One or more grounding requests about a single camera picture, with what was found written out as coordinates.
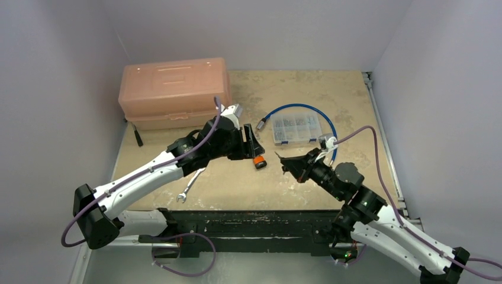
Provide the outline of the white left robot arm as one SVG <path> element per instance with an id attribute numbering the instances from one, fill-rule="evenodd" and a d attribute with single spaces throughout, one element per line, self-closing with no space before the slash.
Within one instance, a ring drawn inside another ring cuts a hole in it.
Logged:
<path id="1" fill-rule="evenodd" d="M 131 204 L 157 188 L 206 168 L 211 160 L 254 159 L 265 153 L 250 124 L 243 127 L 224 116 L 175 140 L 148 164 L 106 185 L 79 186 L 74 193 L 73 222 L 90 249 L 100 249 L 125 232 L 119 218 Z"/>

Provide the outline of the black-headed key bunch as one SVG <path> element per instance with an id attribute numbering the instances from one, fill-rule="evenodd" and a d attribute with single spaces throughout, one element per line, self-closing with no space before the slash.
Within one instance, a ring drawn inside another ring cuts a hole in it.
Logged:
<path id="1" fill-rule="evenodd" d="M 289 172 L 288 168 L 286 167 L 286 165 L 284 165 L 284 160 L 282 158 L 280 158 L 280 164 L 281 164 L 281 170 L 282 170 L 282 174 L 286 174 L 286 172 Z"/>

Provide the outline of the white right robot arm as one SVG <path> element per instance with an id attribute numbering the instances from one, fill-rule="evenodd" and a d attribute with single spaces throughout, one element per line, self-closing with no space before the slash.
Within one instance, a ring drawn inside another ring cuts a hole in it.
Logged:
<path id="1" fill-rule="evenodd" d="M 367 188 L 354 163 L 326 165 L 314 149 L 304 156 L 280 157 L 282 170 L 299 183 L 312 180 L 343 203 L 328 235 L 334 243 L 358 241 L 418 275 L 420 283 L 458 283 L 470 253 L 434 240 L 405 220 L 384 198 Z"/>

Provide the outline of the blue cable lock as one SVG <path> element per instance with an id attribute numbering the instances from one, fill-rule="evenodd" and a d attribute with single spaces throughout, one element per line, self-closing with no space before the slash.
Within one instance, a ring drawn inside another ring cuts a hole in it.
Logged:
<path id="1" fill-rule="evenodd" d="M 256 125 L 256 130 L 261 131 L 268 124 L 268 119 L 270 119 L 270 117 L 273 114 L 276 113 L 289 114 L 293 112 L 304 112 L 304 111 L 313 111 L 318 113 L 318 119 L 322 128 L 322 135 L 317 139 L 317 141 L 320 140 L 337 141 L 336 128 L 331 119 L 318 108 L 301 103 L 286 104 L 275 108 L 274 110 L 272 110 L 259 120 L 259 122 Z"/>

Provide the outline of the orange black padlock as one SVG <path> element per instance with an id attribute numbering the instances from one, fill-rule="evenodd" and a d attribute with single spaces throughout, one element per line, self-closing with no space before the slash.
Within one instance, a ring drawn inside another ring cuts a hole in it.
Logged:
<path id="1" fill-rule="evenodd" d="M 253 164 L 256 170 L 265 168 L 268 163 L 263 156 L 256 156 L 253 158 Z"/>

